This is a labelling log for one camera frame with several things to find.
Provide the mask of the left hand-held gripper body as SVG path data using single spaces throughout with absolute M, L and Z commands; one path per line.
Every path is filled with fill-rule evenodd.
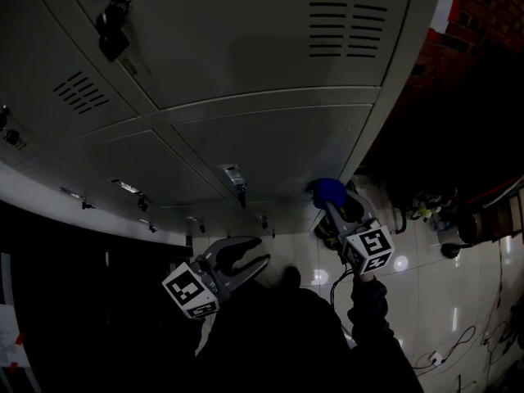
M 211 255 L 199 255 L 190 264 L 182 263 L 162 282 L 174 303 L 189 319 L 216 314 L 228 300 L 231 260 L 216 261 Z

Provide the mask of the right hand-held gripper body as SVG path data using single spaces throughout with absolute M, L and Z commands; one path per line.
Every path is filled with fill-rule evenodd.
M 377 219 L 344 231 L 338 239 L 342 244 L 340 257 L 358 275 L 385 267 L 395 251 L 390 231 Z

